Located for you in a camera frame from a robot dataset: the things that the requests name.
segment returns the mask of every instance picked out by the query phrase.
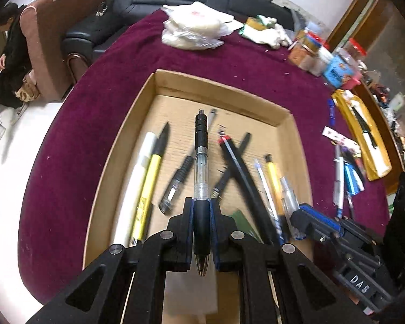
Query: yellow pen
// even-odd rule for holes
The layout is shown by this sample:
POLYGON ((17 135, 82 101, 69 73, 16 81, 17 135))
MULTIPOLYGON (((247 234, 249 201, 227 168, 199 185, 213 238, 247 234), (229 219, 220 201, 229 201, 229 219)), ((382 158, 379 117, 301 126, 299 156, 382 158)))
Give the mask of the yellow pen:
POLYGON ((269 184, 275 200, 276 211, 278 212, 279 215, 283 215, 284 211, 282 207, 282 186, 279 180, 282 175, 278 166, 275 163, 273 163, 273 158, 271 154, 266 154, 264 158, 266 159, 267 173, 269 175, 269 184))
POLYGON ((161 167, 162 156, 168 143, 170 134, 170 124, 167 122, 154 145, 151 154, 150 164, 148 165, 146 180, 144 180, 143 190, 136 208, 135 222, 132 228, 132 238, 130 244, 135 246, 143 241, 144 231, 146 229, 147 216, 149 214, 151 198, 153 197, 154 187, 158 179, 159 169, 161 167))

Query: black leather sofa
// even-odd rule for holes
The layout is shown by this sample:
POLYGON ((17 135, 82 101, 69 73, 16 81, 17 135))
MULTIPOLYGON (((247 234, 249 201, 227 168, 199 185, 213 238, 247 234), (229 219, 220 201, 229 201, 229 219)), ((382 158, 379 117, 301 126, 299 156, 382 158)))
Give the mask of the black leather sofa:
POLYGON ((71 72, 72 59, 84 60, 89 66, 132 24, 162 5, 184 5, 200 1, 216 10, 231 14, 238 21, 245 22, 247 17, 265 15, 278 19, 285 29, 294 30, 291 11, 280 7, 271 0, 106 0, 107 9, 102 16, 96 13, 70 28, 62 42, 62 52, 68 59, 71 72))

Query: yellow package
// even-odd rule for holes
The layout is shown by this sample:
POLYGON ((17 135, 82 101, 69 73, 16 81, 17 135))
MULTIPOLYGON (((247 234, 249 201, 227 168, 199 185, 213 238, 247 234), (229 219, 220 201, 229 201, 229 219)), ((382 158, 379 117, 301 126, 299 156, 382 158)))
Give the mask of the yellow package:
POLYGON ((363 101, 358 96, 353 96, 349 100, 346 100, 343 94, 344 90, 336 90, 332 98, 345 118, 349 130, 355 137, 355 141, 360 146, 367 178, 370 181, 382 178, 391 171, 392 166, 380 132, 363 101), (363 129, 353 112, 352 106, 355 107, 356 111, 358 111, 369 126, 370 134, 374 138, 374 143, 376 143, 376 148, 373 147, 371 136, 363 133, 363 129))

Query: person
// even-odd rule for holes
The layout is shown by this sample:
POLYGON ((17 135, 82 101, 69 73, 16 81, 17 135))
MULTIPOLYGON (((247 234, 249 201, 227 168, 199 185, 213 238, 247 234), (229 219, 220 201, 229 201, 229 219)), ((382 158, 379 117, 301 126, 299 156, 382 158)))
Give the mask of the person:
MULTIPOLYGON (((28 105, 15 96, 23 78, 31 70, 27 41, 21 31, 19 17, 25 6, 7 4, 0 12, 0 31, 7 31, 6 45, 0 57, 0 105, 15 108, 11 125, 23 115, 28 105)), ((0 123, 0 140, 6 128, 0 123)))

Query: maroon tablecloth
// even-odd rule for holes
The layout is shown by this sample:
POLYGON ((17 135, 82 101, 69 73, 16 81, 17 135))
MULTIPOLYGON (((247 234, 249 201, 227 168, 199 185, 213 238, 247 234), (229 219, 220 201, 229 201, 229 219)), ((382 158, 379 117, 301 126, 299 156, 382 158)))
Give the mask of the maroon tablecloth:
MULTIPOLYGON (((138 91, 159 68, 212 79, 289 109, 308 162, 313 206, 335 215, 334 148, 321 135, 329 123, 330 89, 324 80, 292 66, 286 49, 273 51, 237 33, 214 50, 163 45, 165 19, 157 11, 133 25, 89 68, 42 143, 27 183, 18 238, 22 280, 42 303, 81 271, 87 222, 108 152, 138 91)), ((339 112, 335 129, 351 137, 339 112)), ((388 222, 383 182, 366 182, 365 189, 353 199, 357 220, 383 233, 388 222)))

